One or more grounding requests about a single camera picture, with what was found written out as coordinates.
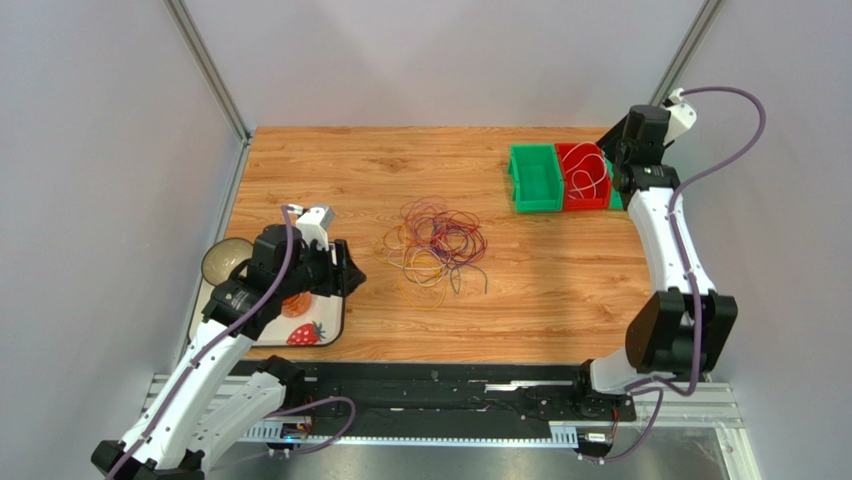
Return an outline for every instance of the purple cable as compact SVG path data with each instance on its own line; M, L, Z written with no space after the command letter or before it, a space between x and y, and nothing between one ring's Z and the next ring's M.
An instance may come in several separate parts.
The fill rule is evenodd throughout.
M652 382L659 382L663 385L670 388L675 393L688 397L695 392L695 389L698 388L698 379L701 374L701 333L702 333L702 322L703 322L703 311L701 307L701 293L698 291L698 280L695 278L695 274L692 271L692 264L689 261L689 254L686 251L686 243L683 240L683 235L681 234L680 227L677 224L677 216L675 215L675 206L677 204L677 199L683 194L683 191L689 185L701 180L702 178L711 175L713 173L718 172L719 170L727 167L728 165L737 161L740 157L745 155L746 152L751 150L751 147L754 146L755 143L760 139L761 135L763 135L763 130L766 128L766 109L763 108L763 104L758 100L757 97L752 95L745 90L741 90L739 88L734 87L701 87L701 88L693 88L691 90L684 90L681 95L687 96L695 93L705 93L705 92L724 92L724 93L733 93L739 95L741 97L745 97L754 106L757 108L758 115L758 125L757 130L754 132L754 135L751 137L751 140L745 144L745 146L739 149L736 153L728 157L726 160L719 162L718 164L699 172L692 177L690 177L685 182L681 183L678 186L674 193L672 193L672 198L669 200L669 215L668 220L669 224L672 228L672 234L674 236L675 244L677 245L678 255L680 256L681 262L683 262L684 267L686 267L686 278L689 281L689 288L692 290L692 303L693 303L693 312L694 313L694 326L693 326L693 350L692 350L692 369L689 373L689 385L684 390L677 385L674 384L669 379L654 376L650 378L644 378L642 380L638 380L633 382L625 387L625 391L631 392L633 395L642 395L645 393L650 393L653 391L659 391L660 395L657 399L657 405L654 407L654 412L651 414L651 418L648 420L648 425L645 427L645 430L642 432L642 435L639 436L639 439L636 443L633 444L630 448L624 451L624 453L618 454L614 457L604 459L604 462L615 462L618 460L623 460L630 456L636 449L639 448L640 445L645 441L648 435L651 433L651 427L654 425L654 422L657 420L657 415L660 413L660 408L663 405L663 390L659 387L652 387L646 390L642 390L639 392L633 392L634 389L637 389L641 386L647 385ZM600 458L597 457L589 457L593 462L599 463Z
M272 295L275 294L275 290L281 285L281 281L284 280L284 274L287 273L287 267L290 265L290 259L293 256L293 225L290 223L290 215L289 208L286 205L281 206L281 213L284 214L284 223L287 225L287 251L284 254L284 263L281 264L281 270L278 272L278 275L275 277L275 280L272 282L272 285L269 286L269 290L260 297L260 300L254 304L253 307L249 309L246 313L244 313L240 318L237 319L236 322L231 324L230 327L223 330L219 335L216 335L213 340L204 345L199 352L189 360L189 365L181 372L178 379L175 381L174 386L166 394L166 397L163 399L163 403L160 404L160 407L154 413L151 421L148 423L148 427L142 431L142 434L139 436L139 440L133 443L133 445L124 452L124 455L118 459L118 462L113 465L110 469L109 473L107 473L105 480L112 480L115 478L115 474L121 470L121 467L130 460L130 457L136 453L137 450L142 446L142 442L151 435L151 432L157 428L157 424L160 422L160 419L165 415L166 410L169 405L172 404L175 396L177 396L178 391L186 383L186 379L189 378L189 374L192 373L195 368L198 367L198 362L203 358L207 353L210 352L216 345L222 341L223 338L227 337L231 333L238 330L242 327L248 320L251 318L258 310L263 308L267 301L272 298Z
M343 428L341 428L340 431L338 431L337 433L335 433L334 435L332 435L330 438L323 441L322 443L314 445L313 447L304 448L304 449L300 449L300 450L293 450L293 451L290 452L290 456L307 455L308 453L318 452L318 451L322 450L323 448L330 446L332 443L339 440L340 437L342 437L343 434L346 433L347 430L349 430L349 427L352 426L352 422L355 421L355 402L353 402L352 399L347 398L347 397L328 397L328 398L324 398L322 400L317 400L316 402L311 402L311 403L302 405L301 407L291 408L289 410L276 410L276 411L270 413L269 415L267 415L266 418L269 418L269 417L286 417L288 415L293 415L293 414L296 414L296 413L304 412L305 410L310 410L312 408L316 408L316 407L320 407L322 405L326 405L326 404L329 404L329 403L336 403L336 402L344 402L344 403L349 404L349 419L346 420L346 424L343 425ZM218 471L218 470L224 470L226 468L231 468L235 465L239 465L239 464L241 464L243 462L247 462L249 460L254 460L256 458L263 458L263 457L267 457L267 456L269 456L268 452L249 455L247 457L241 458L241 459L233 461L231 463L227 463L225 465L219 465L219 466L213 467L213 468L210 469L210 471L215 472L215 471Z

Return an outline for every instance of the purple wire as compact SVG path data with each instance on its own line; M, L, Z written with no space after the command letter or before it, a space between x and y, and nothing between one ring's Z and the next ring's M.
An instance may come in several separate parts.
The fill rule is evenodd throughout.
M322 443L319 443L319 444L314 445L314 446L309 447L309 448L293 450L293 451L290 452L290 456L307 455L309 453L318 452L318 451L330 446L332 443L339 440L340 437L342 437L343 434L346 433L347 430L349 430L349 427L352 426L352 422L355 421L355 402L353 402L352 399L347 398L347 397L328 397L328 398L324 398L322 400L317 400L316 402L311 402L311 403L302 405L301 407L291 408L289 410L276 410L276 411L270 413L269 415L267 415L266 418L269 418L269 417L286 417L288 415L293 415L293 414L296 414L296 413L304 412L305 410L310 410L312 408L327 405L329 403L337 403L337 402L344 402L344 403L349 404L349 419L346 420L346 424L343 425L343 428L341 428L340 431L338 431L337 433L335 433L334 435L332 435L330 438L323 441ZM231 463L227 463L225 465L215 466L215 467L211 468L210 471L215 472L215 471L218 471L218 470L224 470L226 468L231 468L235 465L239 465L239 464L241 464L243 462L247 462L249 460L254 460L256 458L262 458L262 457L267 457L267 456L269 456L268 452L249 455L247 457L241 458L241 459L233 461Z
M124 455L118 459L118 462L110 469L109 473L107 473L105 480L112 480L115 478L115 475L121 470L121 467L130 460L130 457L136 453L137 450L142 446L142 442L151 435L151 432L157 428L157 424L160 422L160 419L165 415L166 410L172 404L172 401L177 396L178 391L186 383L186 379L189 378L189 374L192 373L195 368L198 367L198 362L207 355L213 348L216 347L219 342L222 341L223 338L237 331L240 327L242 327L255 313L258 312L263 306L272 298L272 295L275 294L275 290L278 289L278 286L281 285L281 281L284 280L284 274L287 273L287 267L290 266L290 259L293 256L293 225L290 223L290 215L289 215L289 207L286 205L281 206L281 213L284 214L284 223L287 225L287 251L284 254L284 263L281 264L281 270L278 272L278 275L275 276L275 280L272 282L272 285L269 286L269 290L260 297L260 300L252 306L249 311L244 313L240 318L237 319L236 322L232 323L230 327L223 330L219 335L216 335L213 340L209 341L206 345L204 345L199 352L189 360L189 365L181 372L178 379L175 381L172 389L169 393L166 394L166 397L163 399L163 403L160 404L160 407L157 408L157 411L154 412L151 421L148 422L148 427L142 431L142 434L139 436L139 439L133 443L133 445L127 449Z
M639 439L636 443L633 444L630 448L624 451L624 453L618 454L614 457L606 458L605 462L615 462L618 460L623 460L629 457L636 449L639 448L640 445L645 441L648 435L651 433L651 427L654 425L654 422L657 420L657 415L660 413L660 408L663 405L663 390L659 387L652 387L642 391L633 392L634 389L637 389L641 386L647 385L653 382L659 382L663 385L670 388L675 393L688 397L695 392L695 389L698 388L698 380L701 374L701 334L702 334L702 324L703 324L703 311L701 307L701 293L698 291L698 280L695 277L695 273L692 271L692 263L689 261L689 254L686 251L686 243L683 240L683 235L680 231L680 226L677 223L677 215L675 215L675 206L677 204L677 199L683 194L684 189L686 187L692 185L693 183L701 180L702 178L711 175L713 173L718 172L719 170L727 167L728 165L737 161L740 157L745 155L746 152L751 150L755 143L760 139L761 135L763 135L763 130L766 128L766 109L763 107L763 104L758 100L757 97L752 95L745 90L734 88L734 87L724 87L724 86L715 86L715 87L700 87L693 88L691 90L684 90L681 95L693 95L696 93L705 93L705 92L724 92L724 93L733 93L735 95L739 95L748 99L754 106L757 108L758 115L758 125L757 130L752 135L751 140L745 144L741 149L739 149L736 153L728 157L726 160L719 162L718 164L699 172L685 182L681 183L672 193L672 198L669 200L669 225L671 225L672 234L674 236L675 244L677 245L678 255L680 256L681 262L683 262L684 267L686 267L686 278L689 281L689 288L692 290L692 303L693 303L693 347L692 347L692 368L689 373L689 385L684 390L677 385L674 384L669 379L662 378L659 376L653 376L650 378L644 378L642 380L637 380L625 387L625 391L630 392L632 395L642 395L645 393L659 391L660 395L657 399L657 405L654 407L654 412L651 414L651 418L648 420L648 425L645 427L645 430L642 432L642 435L639 436ZM600 458L590 457L593 462L600 462Z

